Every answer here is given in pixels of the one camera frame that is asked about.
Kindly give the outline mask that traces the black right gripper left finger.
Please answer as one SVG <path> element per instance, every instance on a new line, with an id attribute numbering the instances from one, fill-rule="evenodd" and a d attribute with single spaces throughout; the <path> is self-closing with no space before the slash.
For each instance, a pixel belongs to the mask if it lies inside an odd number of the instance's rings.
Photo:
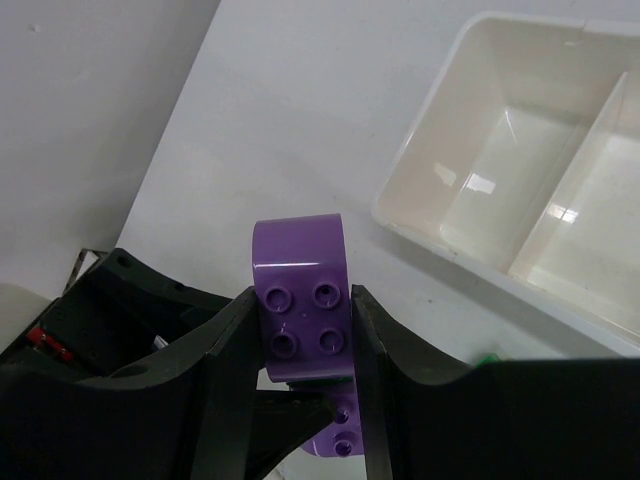
<path id="1" fill-rule="evenodd" d="M 257 298 L 109 377 L 1 370 L 5 479 L 240 479 L 260 368 Z"/>

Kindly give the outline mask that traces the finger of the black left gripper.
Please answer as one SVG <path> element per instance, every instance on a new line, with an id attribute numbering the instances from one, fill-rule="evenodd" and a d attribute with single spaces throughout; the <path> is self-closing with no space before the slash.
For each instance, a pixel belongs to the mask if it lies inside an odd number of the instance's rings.
<path id="1" fill-rule="evenodd" d="M 252 410 L 245 479 L 266 476 L 334 422 L 334 403 L 318 392 L 260 390 Z"/>

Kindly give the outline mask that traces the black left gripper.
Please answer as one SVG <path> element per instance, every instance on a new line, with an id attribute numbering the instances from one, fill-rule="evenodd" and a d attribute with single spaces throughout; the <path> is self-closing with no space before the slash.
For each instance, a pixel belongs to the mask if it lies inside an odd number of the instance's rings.
<path id="1" fill-rule="evenodd" d="M 198 328 L 230 301 L 116 248 L 42 310 L 2 350 L 1 362 L 67 381 L 109 376 Z"/>

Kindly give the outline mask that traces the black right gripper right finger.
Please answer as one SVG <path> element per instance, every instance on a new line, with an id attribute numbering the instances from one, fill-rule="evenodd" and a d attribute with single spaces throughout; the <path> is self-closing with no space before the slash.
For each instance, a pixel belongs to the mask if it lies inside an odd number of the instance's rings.
<path id="1" fill-rule="evenodd" d="M 635 359 L 467 365 L 351 294 L 371 479 L 635 479 Z"/>

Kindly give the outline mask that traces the long green lego plate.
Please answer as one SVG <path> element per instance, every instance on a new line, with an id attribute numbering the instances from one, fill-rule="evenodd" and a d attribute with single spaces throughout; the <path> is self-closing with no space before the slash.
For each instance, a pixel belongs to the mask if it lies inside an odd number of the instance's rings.
<path id="1" fill-rule="evenodd" d="M 492 353 L 488 353 L 488 354 L 482 356 L 480 359 L 478 359 L 475 362 L 474 366 L 476 368 L 478 368 L 478 367 L 481 367 L 481 366 L 484 366 L 484 365 L 487 365 L 487 364 L 492 364 L 492 363 L 499 362 L 501 360 L 502 360 L 502 358 L 497 353 L 492 352 Z"/>

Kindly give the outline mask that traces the large purple arch lego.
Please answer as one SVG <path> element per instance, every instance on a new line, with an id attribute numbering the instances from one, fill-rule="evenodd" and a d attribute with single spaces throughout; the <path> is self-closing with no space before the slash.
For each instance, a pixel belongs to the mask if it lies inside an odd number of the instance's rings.
<path id="1" fill-rule="evenodd" d="M 271 381 L 353 376 L 350 285 L 341 216 L 257 222 L 252 271 Z"/>

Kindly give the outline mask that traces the small purple curved lego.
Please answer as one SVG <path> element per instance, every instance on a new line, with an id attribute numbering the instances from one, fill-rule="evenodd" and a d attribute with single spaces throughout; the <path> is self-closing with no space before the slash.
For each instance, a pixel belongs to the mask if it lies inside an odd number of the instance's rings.
<path id="1" fill-rule="evenodd" d="M 364 454 L 359 402 L 354 382 L 314 388 L 301 387 L 299 391 L 323 393 L 336 407 L 336 419 L 301 446 L 306 453 L 325 458 Z"/>

